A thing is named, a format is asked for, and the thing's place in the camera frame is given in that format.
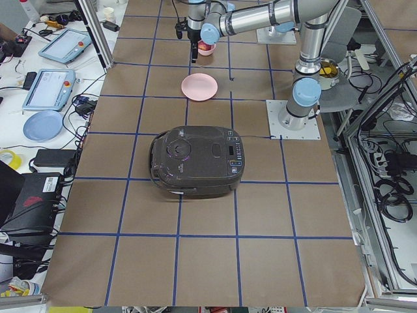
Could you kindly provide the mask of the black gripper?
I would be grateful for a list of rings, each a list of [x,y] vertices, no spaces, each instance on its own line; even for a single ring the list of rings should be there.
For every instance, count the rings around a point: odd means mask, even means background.
[[[175,24],[175,32],[178,39],[182,39],[183,33],[191,42],[191,63],[196,63],[198,58],[198,42],[201,40],[201,22],[191,18],[178,19]]]

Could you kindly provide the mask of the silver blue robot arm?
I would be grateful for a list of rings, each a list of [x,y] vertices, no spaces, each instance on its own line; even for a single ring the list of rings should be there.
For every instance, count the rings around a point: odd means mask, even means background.
[[[192,62],[197,60],[199,41],[214,45],[222,37],[278,26],[287,22],[302,25],[303,37],[290,99],[278,114],[280,124],[288,130],[301,130],[321,96],[319,72],[321,50],[328,17],[337,1],[270,1],[236,9],[227,1],[185,1],[188,15],[175,24],[178,38],[186,33],[190,41]]]
[[[296,27],[296,24],[294,22],[285,22],[278,25],[270,26],[268,29],[268,35],[270,37],[274,37],[278,34],[285,34],[289,31],[293,31]]]

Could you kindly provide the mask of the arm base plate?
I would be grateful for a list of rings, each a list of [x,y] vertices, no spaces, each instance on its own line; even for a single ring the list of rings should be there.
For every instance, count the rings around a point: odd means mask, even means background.
[[[256,33],[257,42],[260,44],[296,45],[296,37],[293,30],[282,33],[274,28],[266,27],[256,30]]]
[[[307,117],[293,117],[286,100],[266,100],[270,137],[277,140],[320,140],[321,135],[313,109]]]

